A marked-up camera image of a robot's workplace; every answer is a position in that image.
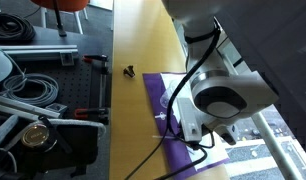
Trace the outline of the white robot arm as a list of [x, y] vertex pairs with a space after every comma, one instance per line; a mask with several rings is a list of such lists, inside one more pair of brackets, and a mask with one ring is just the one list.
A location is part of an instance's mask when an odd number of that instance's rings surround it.
[[306, 0], [162, 0], [190, 38], [222, 26], [221, 56], [244, 73], [257, 70], [275, 88], [276, 109], [306, 143]]

